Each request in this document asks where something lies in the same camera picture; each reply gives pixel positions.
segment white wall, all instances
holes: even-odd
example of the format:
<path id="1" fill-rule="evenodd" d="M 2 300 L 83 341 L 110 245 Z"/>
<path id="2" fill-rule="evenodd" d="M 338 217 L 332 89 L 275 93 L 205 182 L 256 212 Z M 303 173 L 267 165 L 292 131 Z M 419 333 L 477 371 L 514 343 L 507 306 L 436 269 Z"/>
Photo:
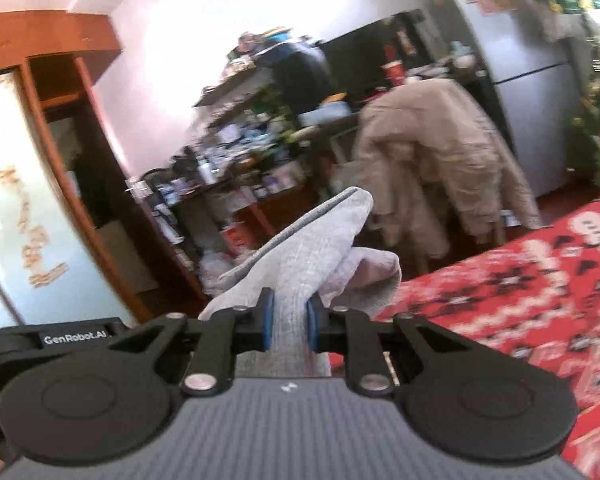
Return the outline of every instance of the white wall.
<path id="1" fill-rule="evenodd" d="M 125 0 L 112 14 L 124 53 L 96 85 L 128 170 L 162 166 L 190 140 L 191 105 L 240 33 L 278 25 L 329 40 L 419 0 Z"/>

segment red bedspread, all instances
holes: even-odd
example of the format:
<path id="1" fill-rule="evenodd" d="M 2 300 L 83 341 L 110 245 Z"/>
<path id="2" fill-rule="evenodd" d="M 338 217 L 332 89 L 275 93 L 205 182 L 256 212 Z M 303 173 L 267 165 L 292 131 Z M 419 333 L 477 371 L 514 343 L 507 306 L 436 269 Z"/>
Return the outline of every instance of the red bedspread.
<path id="1" fill-rule="evenodd" d="M 563 456 L 600 478 L 600 201 L 403 283 L 379 319 L 403 311 L 569 381 L 581 412 Z"/>

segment refrigerator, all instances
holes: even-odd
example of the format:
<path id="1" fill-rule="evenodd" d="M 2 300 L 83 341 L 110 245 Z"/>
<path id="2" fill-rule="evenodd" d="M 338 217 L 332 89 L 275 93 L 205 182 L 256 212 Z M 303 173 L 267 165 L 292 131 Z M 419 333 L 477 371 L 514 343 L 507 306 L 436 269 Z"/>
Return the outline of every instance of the refrigerator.
<path id="1" fill-rule="evenodd" d="M 580 95 L 563 43 L 550 43 L 526 0 L 483 15 L 468 0 L 423 0 L 445 43 L 461 41 L 484 61 L 502 110 L 500 129 L 535 196 L 567 182 L 566 133 Z"/>

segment black circular disc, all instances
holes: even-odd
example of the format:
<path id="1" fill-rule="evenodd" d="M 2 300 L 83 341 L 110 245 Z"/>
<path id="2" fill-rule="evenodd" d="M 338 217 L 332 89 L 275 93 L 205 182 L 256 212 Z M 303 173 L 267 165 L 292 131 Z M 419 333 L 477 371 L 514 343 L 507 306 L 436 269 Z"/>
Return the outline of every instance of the black circular disc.
<path id="1" fill-rule="evenodd" d="M 506 356 L 461 362 L 461 354 L 400 387 L 417 433 L 475 462 L 514 465 L 560 451 L 578 413 L 563 380 Z"/>
<path id="2" fill-rule="evenodd" d="M 34 460 L 88 465 L 141 447 L 164 425 L 170 395 L 141 354 L 97 350 L 15 378 L 0 394 L 7 441 Z"/>

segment red cup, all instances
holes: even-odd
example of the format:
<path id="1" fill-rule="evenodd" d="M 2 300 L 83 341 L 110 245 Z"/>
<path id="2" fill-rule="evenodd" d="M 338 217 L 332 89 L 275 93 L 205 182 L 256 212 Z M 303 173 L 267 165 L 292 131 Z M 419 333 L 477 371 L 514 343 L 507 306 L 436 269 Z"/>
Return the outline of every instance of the red cup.
<path id="1" fill-rule="evenodd" d="M 392 61 L 391 63 L 383 65 L 382 68 L 384 69 L 387 78 L 391 80 L 393 86 L 404 85 L 406 74 L 404 73 L 404 67 L 402 66 L 401 61 Z"/>

